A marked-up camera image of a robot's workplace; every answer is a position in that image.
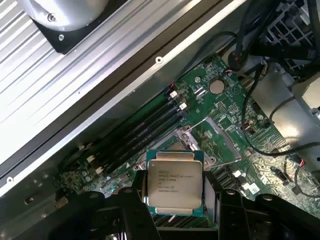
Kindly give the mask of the silver coin cell battery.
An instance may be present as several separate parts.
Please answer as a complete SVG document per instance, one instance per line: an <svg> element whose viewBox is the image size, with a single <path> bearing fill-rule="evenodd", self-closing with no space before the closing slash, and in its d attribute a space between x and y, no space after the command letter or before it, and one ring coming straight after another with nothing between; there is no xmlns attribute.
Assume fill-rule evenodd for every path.
<svg viewBox="0 0 320 240"><path fill-rule="evenodd" d="M221 94L225 89L225 84L220 79L215 79L209 84L209 90L212 94Z"/></svg>

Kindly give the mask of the green PC motherboard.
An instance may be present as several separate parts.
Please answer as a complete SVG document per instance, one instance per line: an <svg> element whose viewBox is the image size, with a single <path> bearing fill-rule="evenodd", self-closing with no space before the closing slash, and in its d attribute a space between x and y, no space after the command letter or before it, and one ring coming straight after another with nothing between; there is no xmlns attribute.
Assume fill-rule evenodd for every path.
<svg viewBox="0 0 320 240"><path fill-rule="evenodd" d="M220 94L209 90L215 79L224 83ZM185 111L185 117L165 134L187 125L192 127L208 117L191 133L204 151L205 170L212 172L222 187L238 190L248 200L267 193L284 197L294 205L303 205L293 180L300 158L295 154L278 157L263 154L283 152L290 146L252 99L247 102L246 121L241 122L246 90L236 76L226 71L225 63L218 56L196 66L173 89L178 93L177 111ZM134 166L147 147L112 173L104 174L104 165L88 162L87 157L92 148L106 139L87 144L63 161L57 184L67 196L87 191L110 196L120 187L133 183Z"/></svg>

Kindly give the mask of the silver metal disk bay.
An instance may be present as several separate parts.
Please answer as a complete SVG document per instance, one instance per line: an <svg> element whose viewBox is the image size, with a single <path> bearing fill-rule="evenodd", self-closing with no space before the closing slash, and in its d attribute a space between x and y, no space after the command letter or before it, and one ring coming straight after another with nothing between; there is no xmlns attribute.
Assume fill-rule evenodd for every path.
<svg viewBox="0 0 320 240"><path fill-rule="evenodd" d="M292 93L310 114L320 120L320 71L292 86Z"/></svg>

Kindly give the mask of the black plastic grid shroud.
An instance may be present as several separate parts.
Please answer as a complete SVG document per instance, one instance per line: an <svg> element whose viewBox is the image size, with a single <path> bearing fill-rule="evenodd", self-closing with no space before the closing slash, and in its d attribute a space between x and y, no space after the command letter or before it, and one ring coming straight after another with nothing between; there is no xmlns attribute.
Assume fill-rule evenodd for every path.
<svg viewBox="0 0 320 240"><path fill-rule="evenodd" d="M284 0L260 41L271 46L315 47L307 0Z"/></svg>

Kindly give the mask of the thin metal locking lever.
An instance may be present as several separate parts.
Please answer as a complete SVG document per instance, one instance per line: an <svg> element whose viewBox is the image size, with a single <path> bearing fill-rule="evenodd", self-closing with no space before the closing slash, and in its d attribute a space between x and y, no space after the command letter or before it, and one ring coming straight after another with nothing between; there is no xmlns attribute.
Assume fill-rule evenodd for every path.
<svg viewBox="0 0 320 240"><path fill-rule="evenodd" d="M200 125L201 123L205 122L209 117L205 117L204 119L202 119L201 121L199 121L198 123L194 124L193 126L191 126L190 128L188 128L187 130L185 130L185 132L189 132L192 129L194 129L195 127L197 127L198 125Z"/></svg>

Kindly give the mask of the metal CPU socket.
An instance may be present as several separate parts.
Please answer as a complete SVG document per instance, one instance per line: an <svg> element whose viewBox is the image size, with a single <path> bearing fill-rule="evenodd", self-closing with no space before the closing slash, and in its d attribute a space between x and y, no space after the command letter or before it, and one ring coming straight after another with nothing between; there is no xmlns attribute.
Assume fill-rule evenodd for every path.
<svg viewBox="0 0 320 240"><path fill-rule="evenodd" d="M188 152L200 151L200 144L192 135L191 131L185 132L190 125L183 126L170 131L158 140L151 143L150 146L143 151L133 167L135 173L147 169L147 151L157 150L159 159L164 161L190 161L196 160L197 157L191 157Z"/></svg>

